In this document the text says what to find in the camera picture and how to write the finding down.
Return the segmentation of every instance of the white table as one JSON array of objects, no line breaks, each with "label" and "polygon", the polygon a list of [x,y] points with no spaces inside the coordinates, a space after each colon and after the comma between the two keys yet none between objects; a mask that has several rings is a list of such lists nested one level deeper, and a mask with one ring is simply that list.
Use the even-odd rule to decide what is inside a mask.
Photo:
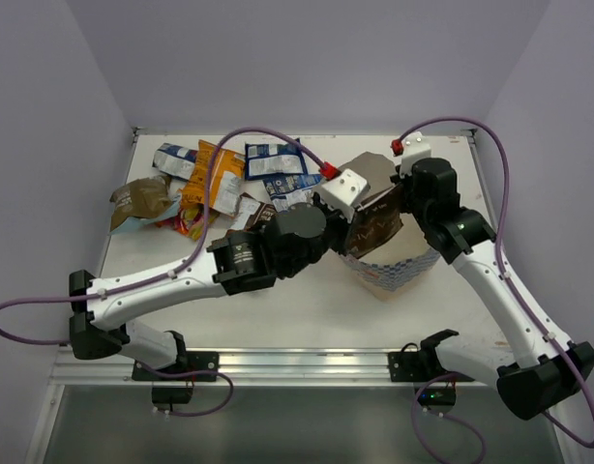
[{"label": "white table", "polygon": [[[165,142],[197,148],[198,139],[217,135],[141,135],[128,181],[156,175],[153,154]],[[243,153],[246,141],[273,137],[248,135],[226,147]],[[370,151],[391,157],[392,135],[301,135],[301,141],[324,160],[340,165]],[[462,204],[488,217],[478,174],[464,137],[432,137],[433,155],[448,159],[459,174]],[[310,172],[316,172],[313,163]],[[260,181],[245,191],[269,202]],[[172,188],[181,187],[175,183]],[[223,235],[218,219],[207,241]],[[121,276],[186,256],[194,242],[169,229],[148,227],[113,236],[102,276]],[[485,343],[505,340],[469,285],[440,259],[427,275],[402,295],[381,302],[367,291],[333,252],[295,278],[278,280],[268,290],[179,304],[142,317],[161,331],[181,333],[188,346],[201,348],[390,348],[419,341],[443,329],[471,333]]]}]

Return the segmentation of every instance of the food package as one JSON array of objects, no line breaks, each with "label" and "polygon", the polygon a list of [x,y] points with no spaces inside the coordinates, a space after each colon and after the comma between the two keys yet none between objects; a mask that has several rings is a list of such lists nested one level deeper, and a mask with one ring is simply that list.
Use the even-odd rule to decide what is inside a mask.
[{"label": "food package", "polygon": [[263,184],[277,211],[286,211],[295,203],[307,203],[312,198],[312,188],[322,180],[320,174],[278,176],[264,179]]},{"label": "food package", "polygon": [[342,260],[379,300],[388,300],[432,268],[439,253],[428,245],[413,215],[401,215],[401,186],[390,181],[392,161],[366,152],[341,169],[346,167],[366,178],[371,190],[353,221],[349,254]]},{"label": "food package", "polygon": [[193,173],[196,150],[164,143],[153,156],[153,167],[175,179],[188,181]]},{"label": "food package", "polygon": [[[202,234],[202,227],[204,226],[203,210],[204,208],[202,205],[195,205],[186,209],[180,208],[175,217],[157,222],[156,225],[158,227],[170,227],[181,235],[190,237],[192,240],[198,240]],[[217,211],[209,210],[209,225],[211,225],[219,215],[220,213]]]},{"label": "food package", "polygon": [[228,231],[246,230],[259,220],[267,221],[277,213],[273,205],[252,198],[247,193],[241,195],[239,214],[228,227]]},{"label": "food package", "polygon": [[304,155],[296,146],[291,143],[246,144],[247,181],[291,174],[308,174]]},{"label": "food package", "polygon": [[[198,141],[192,176],[182,191],[181,207],[191,208],[204,201],[204,184],[215,145]],[[220,150],[211,176],[209,206],[234,218],[239,212],[239,193],[243,183],[245,158],[231,150]]]},{"label": "food package", "polygon": [[144,225],[175,216],[181,197],[170,198],[170,178],[166,175],[137,179],[112,193],[114,212],[110,234],[133,232]]}]

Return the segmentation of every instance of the orange snack bag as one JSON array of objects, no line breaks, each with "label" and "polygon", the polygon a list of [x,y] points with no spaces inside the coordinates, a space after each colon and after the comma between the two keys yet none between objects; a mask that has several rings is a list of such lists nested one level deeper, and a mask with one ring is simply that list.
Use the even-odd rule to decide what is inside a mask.
[{"label": "orange snack bag", "polygon": [[[181,207],[184,209],[204,201],[204,182],[209,169],[211,154],[216,146],[198,141],[198,154],[190,181],[182,191]],[[220,150],[211,176],[209,206],[232,218],[239,212],[241,183],[246,167],[245,157],[231,150]]]}]

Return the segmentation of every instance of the purple cable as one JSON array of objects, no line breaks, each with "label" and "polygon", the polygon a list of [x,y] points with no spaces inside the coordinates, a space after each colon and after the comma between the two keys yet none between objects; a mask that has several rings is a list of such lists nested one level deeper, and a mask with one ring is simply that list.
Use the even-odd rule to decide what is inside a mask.
[{"label": "purple cable", "polygon": [[[534,314],[533,310],[531,309],[529,304],[525,301],[525,299],[522,297],[522,295],[519,292],[519,289],[514,284],[512,279],[510,277],[505,277],[505,275],[507,273],[506,273],[504,260],[503,260],[502,240],[503,240],[503,230],[504,230],[504,226],[506,223],[506,216],[508,214],[508,197],[510,194],[510,169],[508,167],[508,156],[506,154],[505,149],[503,148],[503,144],[501,143],[501,140],[499,139],[497,134],[491,128],[489,128],[486,124],[484,124],[480,121],[477,121],[475,119],[464,118],[462,116],[441,117],[441,118],[434,118],[434,119],[429,119],[428,121],[424,121],[420,124],[413,126],[410,129],[406,130],[400,136],[400,141],[404,140],[410,133],[412,133],[414,131],[417,131],[425,126],[429,126],[431,124],[436,124],[436,123],[441,123],[441,122],[461,122],[461,123],[471,124],[472,126],[477,126],[478,128],[482,129],[490,136],[490,138],[496,145],[497,150],[499,151],[499,155],[501,156],[501,163],[503,164],[503,198],[501,200],[501,215],[499,216],[499,222],[497,224],[497,236],[495,239],[495,256],[496,256],[496,260],[497,260],[497,267],[499,268],[499,272],[504,276],[504,280],[505,280],[506,284],[508,285],[510,292],[512,292],[514,297],[517,299],[517,302],[519,302],[520,307],[525,312],[527,317],[529,317],[529,319],[531,319],[531,321],[536,325],[536,327],[538,327],[538,329],[540,330],[542,335],[547,335],[549,333],[549,329],[547,329],[547,327],[545,327],[545,325],[542,323],[542,321],[540,321],[538,316],[536,316]],[[566,353],[566,350],[564,350],[564,348],[561,346],[561,344],[557,340],[554,340],[554,339],[551,340],[550,343],[552,343],[552,346],[555,348],[555,351],[557,351],[559,356],[561,356],[562,360],[564,361],[564,363],[566,363],[568,368],[571,370],[571,372],[575,376],[575,379],[579,383],[580,389],[583,392],[585,399],[587,400],[587,406],[589,407],[589,412],[590,412],[591,418],[594,422],[594,398],[591,394],[591,391],[587,387],[585,380],[583,379],[579,370],[577,369],[577,367],[575,366],[573,361],[570,359],[570,357]],[[559,420],[554,418],[549,412],[545,411],[543,413],[543,415],[547,419],[549,419],[549,421],[551,421],[555,426],[557,426],[562,432],[564,432],[566,435],[568,435],[570,438],[572,438],[574,441],[576,441],[577,443],[579,443],[580,445],[582,445],[586,448],[594,449],[594,438],[591,442],[587,442],[587,441],[583,440],[581,437],[579,437],[577,434],[572,432],[569,428],[564,426]]]},{"label": "purple cable", "polygon": [[190,372],[182,372],[179,374],[166,374],[164,372],[160,372],[159,370],[154,369],[153,367],[145,364],[144,362],[141,362],[140,364],[142,365],[143,369],[148,370],[152,374],[155,374],[158,377],[162,377],[164,379],[179,380],[191,379],[196,375],[217,375],[218,377],[222,377],[226,382],[228,382],[228,393],[226,394],[226,398],[224,398],[223,401],[217,406],[214,406],[211,409],[207,409],[206,411],[198,411],[195,413],[182,413],[180,411],[169,411],[167,409],[158,408],[159,411],[162,411],[163,413],[168,412],[171,416],[178,416],[180,418],[199,418],[200,416],[208,416],[209,414],[216,413],[220,411],[220,409],[223,408],[226,404],[228,404],[235,390],[235,386],[232,383],[232,380],[230,380],[230,377],[228,377],[226,374],[222,374],[221,372],[215,370],[192,370]]},{"label": "purple cable", "polygon": [[[215,165],[216,158],[218,157],[218,153],[219,153],[220,149],[232,137],[234,137],[236,135],[240,135],[242,133],[248,133],[248,132],[258,132],[258,133],[266,133],[268,135],[273,135],[273,136],[279,138],[280,140],[283,140],[284,142],[290,143],[290,144],[296,146],[297,148],[299,148],[303,153],[308,155],[308,157],[310,157],[312,159],[312,161],[314,161],[316,164],[318,164],[319,167],[323,167],[323,165],[324,165],[324,162],[317,155],[315,155],[312,152],[312,150],[310,150],[308,147],[305,147],[304,145],[299,143],[297,140],[294,140],[293,138],[290,138],[288,135],[284,135],[283,133],[278,132],[277,130],[259,128],[259,127],[254,126],[254,127],[245,127],[245,128],[241,128],[241,129],[237,129],[237,130],[233,130],[232,132],[229,132],[227,135],[225,135],[222,138],[222,140],[220,140],[220,142],[216,146],[215,150],[213,151],[213,154],[211,155],[211,159],[209,161],[210,168],[207,169],[207,177],[205,179],[202,234],[200,235],[200,238],[198,239],[198,243],[196,244],[196,248],[194,249],[194,251],[190,255],[190,257],[187,258],[180,266],[178,266],[174,269],[174,272],[176,274],[179,274],[181,271],[188,268],[191,265],[191,263],[194,261],[194,259],[196,259],[198,254],[200,254],[200,252],[202,251],[202,248],[204,247],[204,241],[205,241],[205,238],[207,237],[207,230],[209,228],[209,191],[211,188],[211,173],[213,172],[213,166]],[[168,274],[154,275],[153,277],[146,278],[144,280],[141,280],[140,282],[131,283],[129,285],[123,285],[121,287],[113,288],[111,290],[106,291],[105,293],[107,295],[117,295],[119,293],[128,292],[130,290],[135,290],[137,288],[141,288],[146,285],[150,285],[152,283],[160,282],[160,281],[164,280],[165,278],[169,278],[169,275]],[[58,303],[84,302],[84,301],[89,301],[89,300],[96,300],[99,297],[100,296],[97,294],[92,294],[92,295],[82,295],[79,297],[19,298],[19,299],[9,300],[7,302],[1,303],[0,311],[2,311],[3,309],[5,309],[7,307],[17,306],[17,305],[47,305],[47,304],[58,304]],[[33,338],[25,338],[23,336],[18,336],[13,333],[9,333],[9,332],[3,330],[2,328],[0,328],[0,336],[7,338],[9,340],[12,340],[12,341],[16,341],[18,343],[25,343],[27,345],[60,345],[60,344],[69,343],[69,340],[36,340]]]},{"label": "purple cable", "polygon": [[[445,382],[445,381],[454,380],[457,375],[458,375],[457,372],[450,372],[447,374],[440,375],[439,377],[435,377],[432,380],[429,380],[426,384],[424,384],[422,387],[420,387],[419,390],[417,390],[417,393],[415,394],[415,398],[413,398],[413,402],[411,403],[411,424],[413,425],[413,431],[415,432],[415,436],[417,437],[417,439],[420,441],[420,443],[424,447],[424,450],[426,450],[428,452],[428,454],[430,454],[434,459],[439,461],[441,464],[452,464],[452,463],[450,461],[443,459],[436,452],[434,452],[434,449],[429,445],[429,443],[426,441],[426,437],[422,434],[420,427],[418,427],[417,414],[418,414],[419,406],[420,406],[418,399],[420,398],[420,396],[422,395],[424,390],[427,389],[430,385],[432,385],[436,382]],[[434,416],[438,416],[438,413],[435,413],[431,410],[428,410],[428,412]],[[478,457],[475,460],[471,461],[471,464],[479,464],[480,462],[482,462],[484,460],[484,457],[487,454],[487,442],[484,439],[484,437],[482,436],[482,434],[473,425],[471,425],[469,422],[467,422],[465,420],[462,420],[461,418],[457,418],[456,416],[452,416],[451,414],[445,414],[442,416],[442,418],[447,419],[448,421],[456,422],[456,423],[462,425],[463,427],[468,428],[469,430],[471,430],[474,433],[474,435],[476,437],[478,437],[478,440],[480,440],[480,444],[482,445],[481,449],[480,449],[480,454],[478,455]]]}]

